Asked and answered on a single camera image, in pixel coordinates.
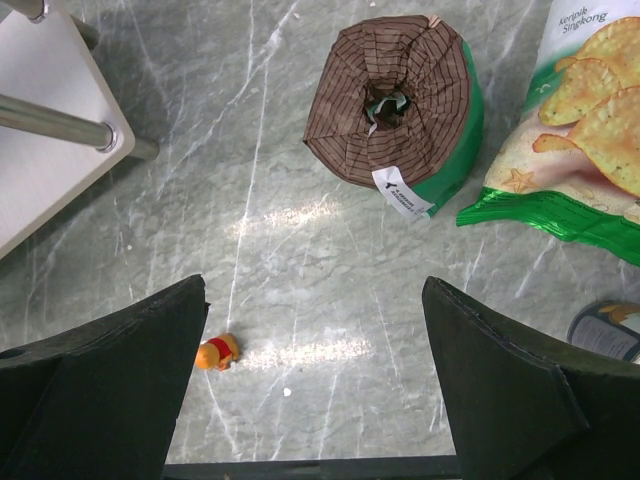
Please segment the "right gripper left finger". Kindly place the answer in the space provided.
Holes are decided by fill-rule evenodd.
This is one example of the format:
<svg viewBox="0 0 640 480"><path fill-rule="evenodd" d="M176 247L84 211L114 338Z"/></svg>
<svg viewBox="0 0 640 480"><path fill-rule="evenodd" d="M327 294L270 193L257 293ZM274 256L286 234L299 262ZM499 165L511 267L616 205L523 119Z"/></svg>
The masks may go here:
<svg viewBox="0 0 640 480"><path fill-rule="evenodd" d="M192 275L3 351L2 478L160 478L207 313Z"/></svg>

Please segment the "orange bear toy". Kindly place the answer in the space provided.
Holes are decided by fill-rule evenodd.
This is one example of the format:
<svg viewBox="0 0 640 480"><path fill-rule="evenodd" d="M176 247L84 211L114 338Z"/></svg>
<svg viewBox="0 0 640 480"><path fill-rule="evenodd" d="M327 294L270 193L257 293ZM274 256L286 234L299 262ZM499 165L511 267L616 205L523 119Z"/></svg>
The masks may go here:
<svg viewBox="0 0 640 480"><path fill-rule="evenodd" d="M199 345L195 365L202 370L224 371L239 358L240 349L235 337L224 333Z"/></svg>

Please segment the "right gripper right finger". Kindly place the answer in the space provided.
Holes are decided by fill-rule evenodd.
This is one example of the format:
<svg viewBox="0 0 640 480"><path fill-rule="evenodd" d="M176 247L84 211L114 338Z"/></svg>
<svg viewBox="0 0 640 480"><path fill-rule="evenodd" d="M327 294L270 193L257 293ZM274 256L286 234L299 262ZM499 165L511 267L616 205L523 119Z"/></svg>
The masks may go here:
<svg viewBox="0 0 640 480"><path fill-rule="evenodd" d="M557 340L436 277L422 302L463 478L638 478L638 365Z"/></svg>

